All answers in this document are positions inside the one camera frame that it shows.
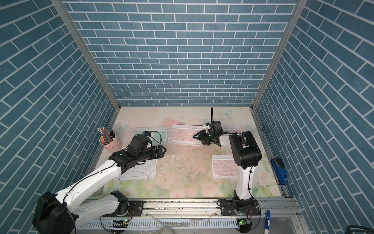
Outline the pink keyboard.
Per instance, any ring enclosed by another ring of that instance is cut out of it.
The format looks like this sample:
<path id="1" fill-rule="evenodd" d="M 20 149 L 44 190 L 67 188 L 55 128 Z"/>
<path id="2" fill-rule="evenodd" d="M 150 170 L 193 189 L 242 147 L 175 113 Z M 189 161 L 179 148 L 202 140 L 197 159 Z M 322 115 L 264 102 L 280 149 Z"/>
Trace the pink keyboard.
<path id="1" fill-rule="evenodd" d="M 238 178 L 238 166 L 232 155 L 212 155 L 211 159 L 213 178 Z"/>
<path id="2" fill-rule="evenodd" d="M 222 127 L 224 132 L 228 132 L 229 134 L 235 133 L 242 133 L 242 128 L 240 126 L 223 126 Z"/>
<path id="3" fill-rule="evenodd" d="M 189 146 L 202 146 L 201 141 L 193 138 L 201 130 L 203 130 L 203 127 L 198 125 L 174 124 L 170 129 L 167 142 Z"/>

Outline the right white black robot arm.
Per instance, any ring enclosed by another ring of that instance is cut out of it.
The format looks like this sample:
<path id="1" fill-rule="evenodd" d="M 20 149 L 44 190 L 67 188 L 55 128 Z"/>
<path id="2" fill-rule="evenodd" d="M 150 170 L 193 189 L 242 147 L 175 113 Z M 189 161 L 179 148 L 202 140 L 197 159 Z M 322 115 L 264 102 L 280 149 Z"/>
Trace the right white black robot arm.
<path id="1" fill-rule="evenodd" d="M 252 184 L 254 172 L 262 159 L 262 152 L 250 131 L 230 133 L 224 131 L 220 121 L 211 121 L 203 129 L 192 136 L 193 139 L 209 146 L 222 146 L 220 137 L 228 136 L 231 152 L 236 165 L 239 167 L 238 183 L 233 201 L 237 204 L 249 203 L 254 200 Z"/>

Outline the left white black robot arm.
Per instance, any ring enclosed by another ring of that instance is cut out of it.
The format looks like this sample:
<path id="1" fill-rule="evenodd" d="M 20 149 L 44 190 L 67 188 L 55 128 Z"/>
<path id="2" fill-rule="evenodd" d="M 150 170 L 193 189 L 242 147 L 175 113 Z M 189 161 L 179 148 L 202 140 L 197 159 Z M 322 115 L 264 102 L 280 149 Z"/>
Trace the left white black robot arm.
<path id="1" fill-rule="evenodd" d="M 133 136 L 125 149 L 112 153 L 100 167 L 78 182 L 54 194 L 45 192 L 40 196 L 33 226 L 40 234 L 70 234 L 76 232 L 78 226 L 103 215 L 131 218 L 134 209 L 120 191 L 93 202 L 85 203 L 85 200 L 130 168 L 163 158 L 166 151 L 161 144 L 153 145 L 146 134 Z"/>

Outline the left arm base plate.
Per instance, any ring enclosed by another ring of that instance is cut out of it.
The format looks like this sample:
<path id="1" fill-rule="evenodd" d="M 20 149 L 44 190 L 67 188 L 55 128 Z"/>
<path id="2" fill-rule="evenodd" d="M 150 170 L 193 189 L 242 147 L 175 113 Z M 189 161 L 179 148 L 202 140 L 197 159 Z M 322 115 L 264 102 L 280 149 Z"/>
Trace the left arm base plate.
<path id="1" fill-rule="evenodd" d="M 105 214 L 104 217 L 137 217 L 141 216 L 144 208 L 144 201 L 130 200 L 127 203 L 122 202 L 119 207 L 110 214 Z"/>

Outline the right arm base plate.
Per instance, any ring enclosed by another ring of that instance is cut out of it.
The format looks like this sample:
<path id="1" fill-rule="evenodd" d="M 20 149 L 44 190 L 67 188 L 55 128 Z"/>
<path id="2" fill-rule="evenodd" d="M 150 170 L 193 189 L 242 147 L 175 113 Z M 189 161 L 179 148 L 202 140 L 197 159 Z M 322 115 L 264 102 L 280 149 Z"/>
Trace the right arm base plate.
<path id="1" fill-rule="evenodd" d="M 216 204 L 222 216 L 234 215 L 260 215 L 260 207 L 255 199 L 218 199 Z"/>

